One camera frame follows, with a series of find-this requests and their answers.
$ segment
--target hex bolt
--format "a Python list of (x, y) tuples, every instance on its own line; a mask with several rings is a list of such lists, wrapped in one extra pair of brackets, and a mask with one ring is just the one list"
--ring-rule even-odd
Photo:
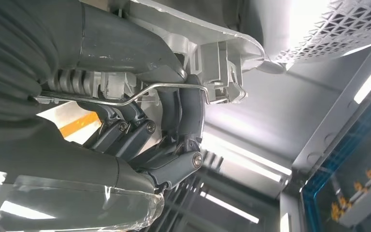
[(119, 124), (119, 130), (121, 131), (121, 132), (123, 132), (123, 131), (125, 131), (127, 129), (127, 123), (125, 123), (125, 122), (121, 122), (120, 124)]
[(149, 132), (150, 134), (154, 133), (156, 131), (156, 125), (154, 124), (154, 122), (149, 122), (146, 126), (146, 130), (147, 132)]
[(196, 152), (193, 156), (194, 168), (200, 168), (202, 166), (202, 155), (200, 152)]

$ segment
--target metal panel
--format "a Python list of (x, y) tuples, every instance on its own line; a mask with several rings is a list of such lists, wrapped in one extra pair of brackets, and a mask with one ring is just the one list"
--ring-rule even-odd
[[(359, 107), (353, 97), (370, 74), (371, 53), (295, 159), (293, 167), (308, 172), (317, 163), (319, 157), (324, 156), (328, 145)], [(312, 154), (315, 154), (315, 159), (310, 159)]]

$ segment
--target spring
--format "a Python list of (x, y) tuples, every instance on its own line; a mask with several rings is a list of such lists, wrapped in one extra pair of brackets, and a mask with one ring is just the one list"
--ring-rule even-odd
[(48, 80), (51, 91), (75, 95), (93, 96), (95, 72), (83, 70), (59, 70)]

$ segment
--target transparent plastic film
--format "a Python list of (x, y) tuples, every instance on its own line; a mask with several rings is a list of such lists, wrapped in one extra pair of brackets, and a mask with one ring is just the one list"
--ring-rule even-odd
[(2, 182), (0, 232), (140, 230), (164, 207), (161, 195), (109, 186), (30, 176)]

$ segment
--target yellow stripe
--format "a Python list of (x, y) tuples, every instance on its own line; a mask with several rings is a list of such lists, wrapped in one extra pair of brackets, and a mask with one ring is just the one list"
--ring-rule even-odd
[(87, 114), (80, 119), (60, 128), (60, 133), (62, 133), (63, 138), (66, 138), (67, 136), (75, 133), (76, 131), (80, 130), (81, 128), (89, 125), (90, 123), (93, 123), (95, 121), (99, 121), (99, 117), (97, 117), (97, 114), (95, 112), (92, 112), (90, 114)]

